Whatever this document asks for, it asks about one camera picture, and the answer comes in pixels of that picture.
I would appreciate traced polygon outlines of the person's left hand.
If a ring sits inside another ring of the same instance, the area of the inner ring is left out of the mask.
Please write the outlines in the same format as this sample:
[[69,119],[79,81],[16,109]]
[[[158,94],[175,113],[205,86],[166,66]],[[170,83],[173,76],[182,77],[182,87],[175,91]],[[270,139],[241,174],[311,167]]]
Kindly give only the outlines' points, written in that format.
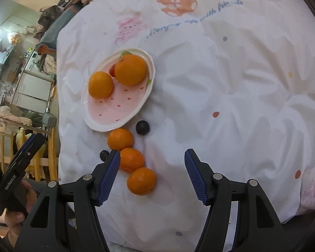
[[[28,180],[23,180],[22,184],[27,191],[26,194],[26,211],[30,213],[34,203],[37,200],[37,194],[32,188],[31,182]],[[16,212],[12,210],[6,210],[5,213],[5,223],[10,229],[11,235],[17,237],[20,234],[22,228],[22,222],[25,220],[25,216],[22,212]]]

